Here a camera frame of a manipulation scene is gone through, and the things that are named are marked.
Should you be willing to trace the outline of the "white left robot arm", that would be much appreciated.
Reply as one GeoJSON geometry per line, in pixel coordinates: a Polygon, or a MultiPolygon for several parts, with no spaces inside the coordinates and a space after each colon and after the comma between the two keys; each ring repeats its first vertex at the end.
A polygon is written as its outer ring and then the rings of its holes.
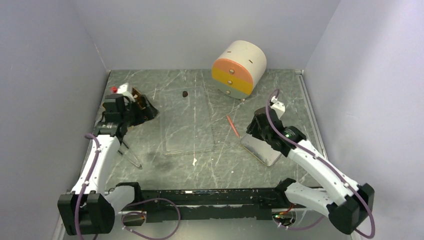
{"type": "Polygon", "coordinates": [[[130,98],[122,93],[107,95],[103,112],[91,133],[89,156],[83,171],[69,193],[60,195],[57,207],[70,236],[99,235],[111,232],[115,216],[126,206],[137,210],[142,206],[142,190],[137,182],[118,183],[106,194],[112,160],[124,144],[130,127],[153,120],[159,111],[144,94],[130,98]]]}

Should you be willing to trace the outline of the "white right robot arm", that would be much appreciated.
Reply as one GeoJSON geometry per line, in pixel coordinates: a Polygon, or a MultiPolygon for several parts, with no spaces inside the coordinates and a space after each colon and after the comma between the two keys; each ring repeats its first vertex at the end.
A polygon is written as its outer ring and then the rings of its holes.
{"type": "Polygon", "coordinates": [[[337,230],[346,235],[358,232],[358,226],[369,218],[371,233],[367,238],[374,237],[372,210],[375,190],[371,185],[360,185],[338,170],[298,128],[284,126],[270,106],[254,112],[246,133],[297,163],[324,189],[321,192],[287,178],[274,195],[278,206],[286,208],[291,203],[305,206],[327,217],[337,230]]]}

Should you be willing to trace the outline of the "black metal tongs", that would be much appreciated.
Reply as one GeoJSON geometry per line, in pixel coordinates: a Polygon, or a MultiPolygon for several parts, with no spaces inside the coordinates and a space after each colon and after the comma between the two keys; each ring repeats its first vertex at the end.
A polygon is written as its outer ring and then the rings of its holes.
{"type": "Polygon", "coordinates": [[[136,168],[143,168],[141,161],[138,159],[138,157],[134,154],[130,146],[124,140],[121,142],[117,152],[123,157],[124,160],[129,161],[136,168]]]}

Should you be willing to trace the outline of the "silver tin lid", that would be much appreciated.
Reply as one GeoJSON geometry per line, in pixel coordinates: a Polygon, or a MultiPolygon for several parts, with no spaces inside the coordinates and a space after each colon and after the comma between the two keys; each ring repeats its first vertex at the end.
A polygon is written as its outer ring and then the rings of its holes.
{"type": "Polygon", "coordinates": [[[265,141],[259,140],[250,134],[244,135],[240,139],[240,143],[246,150],[256,157],[259,162],[267,167],[274,165],[282,156],[279,151],[272,149],[265,141]]]}

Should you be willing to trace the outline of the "gold chocolate tin box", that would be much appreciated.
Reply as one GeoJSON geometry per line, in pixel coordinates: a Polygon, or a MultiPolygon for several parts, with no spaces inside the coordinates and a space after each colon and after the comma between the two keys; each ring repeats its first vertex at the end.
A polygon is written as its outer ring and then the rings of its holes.
{"type": "Polygon", "coordinates": [[[147,110],[147,99],[144,94],[142,94],[140,91],[138,91],[136,88],[131,88],[131,95],[133,97],[133,101],[131,102],[131,109],[132,110],[139,110],[144,111],[147,110]]]}

